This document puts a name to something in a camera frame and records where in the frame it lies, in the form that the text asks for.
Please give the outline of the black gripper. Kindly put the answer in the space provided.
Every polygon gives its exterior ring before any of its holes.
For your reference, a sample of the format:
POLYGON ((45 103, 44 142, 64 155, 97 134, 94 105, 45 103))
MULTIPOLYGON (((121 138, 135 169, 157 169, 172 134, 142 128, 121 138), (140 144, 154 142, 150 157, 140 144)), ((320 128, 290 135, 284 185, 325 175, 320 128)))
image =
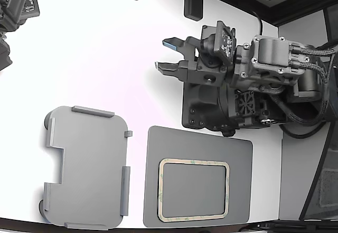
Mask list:
MULTIPOLYGON (((183 59, 196 59, 195 49, 198 50, 196 74, 188 79, 191 83, 220 87, 227 71, 233 69, 236 29, 224 24, 218 24, 214 29, 214 33, 203 39, 188 37, 184 41, 173 37, 162 41, 163 46, 180 53, 183 59)), ((187 82, 188 63, 186 60, 178 63, 156 61, 155 67, 165 76, 187 82)))

